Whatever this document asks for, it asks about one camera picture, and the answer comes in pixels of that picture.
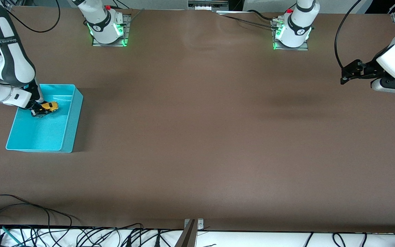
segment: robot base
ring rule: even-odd
[[[120,36],[116,41],[110,44],[102,44],[98,42],[94,37],[92,38],[92,46],[109,46],[109,47],[124,47],[127,46],[127,40],[129,39],[129,31],[130,31],[130,14],[123,14],[123,26],[122,31],[123,35]]]
[[[281,23],[278,22],[278,19],[272,20],[271,21],[271,26],[281,28]],[[273,47],[274,50],[309,50],[307,47],[307,41],[304,41],[304,43],[300,47],[287,47],[284,44],[281,43],[280,40],[276,39],[277,33],[280,31],[280,29],[272,29],[272,41],[273,41]]]

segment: white robot link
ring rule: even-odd
[[[102,44],[110,44],[123,35],[123,14],[104,6],[101,0],[72,0],[88,22],[91,35]]]
[[[0,2],[0,103],[28,109],[33,117],[55,111],[57,103],[44,101],[35,75],[35,67]]]
[[[353,79],[374,79],[372,89],[395,93],[395,37],[368,63],[356,59],[342,69],[342,85]]]
[[[297,0],[295,9],[288,10],[276,19],[280,29],[275,38],[287,47],[300,47],[309,38],[312,23],[320,12],[316,0]]]

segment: white floor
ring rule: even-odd
[[[91,241],[95,242],[100,237],[104,236],[111,230],[103,230],[97,235],[92,236]],[[47,229],[42,229],[40,233],[47,233]],[[131,230],[119,230],[119,235],[117,232],[112,233],[108,238],[101,243],[101,247],[117,247],[127,235],[129,235]],[[20,230],[11,230],[10,233],[22,242],[22,237]],[[30,230],[23,230],[25,239],[30,238]],[[76,238],[81,233],[81,230],[70,230],[62,240],[59,241],[61,247],[76,247]],[[164,239],[171,245],[174,246],[177,239],[181,235],[182,231],[172,231],[168,233],[163,233]],[[52,233],[55,239],[59,239],[64,232]],[[157,234],[156,230],[152,230],[142,236],[141,241],[145,241],[151,236]],[[216,244],[215,247],[303,247],[306,243],[307,237],[310,233],[254,233],[254,232],[198,232],[198,237],[196,239],[196,247],[207,247]],[[345,241],[345,246],[347,247],[361,247],[364,235],[356,233],[346,233],[341,234]],[[47,243],[47,247],[52,247],[54,241],[50,237],[49,233],[42,236],[42,239]],[[138,247],[140,245],[140,240],[136,239],[133,247]],[[152,238],[150,241],[143,244],[143,247],[153,247],[155,245],[155,239]],[[5,234],[3,237],[2,245],[6,247],[16,246],[16,241],[10,236]],[[45,247],[45,244],[40,240],[36,243],[38,247]],[[82,246],[88,247],[93,244],[86,241]],[[32,242],[28,242],[26,246],[33,246]],[[161,240],[161,247],[167,247],[167,245]],[[309,242],[309,247],[336,247],[332,241],[332,233],[314,233]],[[365,247],[395,247],[395,235],[392,234],[368,234]]]

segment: turquoise plastic container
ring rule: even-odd
[[[42,118],[18,108],[6,149],[36,153],[71,153],[82,108],[83,95],[72,84],[41,84],[44,100],[59,109]]]

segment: brown tabletop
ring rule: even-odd
[[[43,30],[57,10],[14,13]],[[342,17],[320,14],[307,52],[210,11],[143,11],[119,48],[91,47],[78,9],[48,33],[15,22],[38,80],[75,84],[84,101],[70,154],[5,150],[16,108],[0,105],[0,193],[77,225],[394,232],[395,94],[339,84]],[[350,15],[341,59],[369,61],[394,36],[388,15]],[[5,215],[46,224],[41,211]]]

